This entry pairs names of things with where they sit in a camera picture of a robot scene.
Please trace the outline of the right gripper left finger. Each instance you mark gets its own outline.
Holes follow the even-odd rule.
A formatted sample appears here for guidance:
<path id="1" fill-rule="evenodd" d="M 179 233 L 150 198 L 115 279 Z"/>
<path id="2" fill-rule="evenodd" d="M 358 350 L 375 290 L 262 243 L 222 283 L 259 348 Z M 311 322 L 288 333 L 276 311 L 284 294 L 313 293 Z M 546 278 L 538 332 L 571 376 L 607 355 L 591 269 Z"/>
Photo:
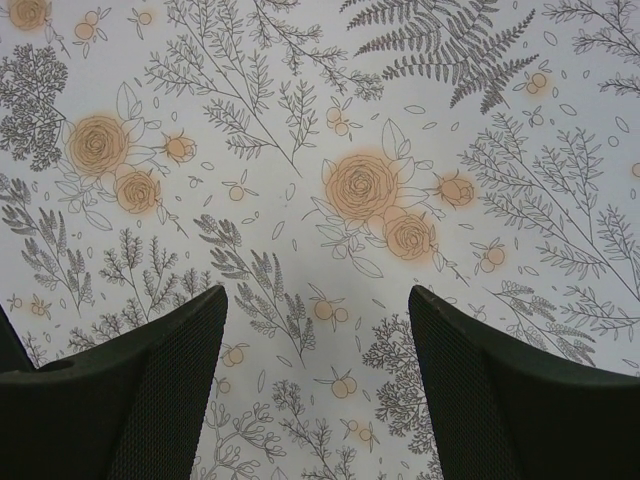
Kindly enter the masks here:
<path id="1" fill-rule="evenodd" d="M 5 479 L 186 479 L 227 317 L 215 286 L 34 371 L 1 373 Z"/>

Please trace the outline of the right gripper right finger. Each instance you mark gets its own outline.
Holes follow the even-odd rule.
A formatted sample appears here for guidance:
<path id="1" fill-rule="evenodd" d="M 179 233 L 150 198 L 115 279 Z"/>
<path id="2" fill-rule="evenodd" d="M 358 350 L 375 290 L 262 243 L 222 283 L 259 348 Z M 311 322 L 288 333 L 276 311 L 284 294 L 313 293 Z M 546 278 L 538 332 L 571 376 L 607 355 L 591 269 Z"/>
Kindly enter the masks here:
<path id="1" fill-rule="evenodd" d="M 409 314 L 445 478 L 638 478 L 638 378 L 534 348 L 420 285 Z"/>

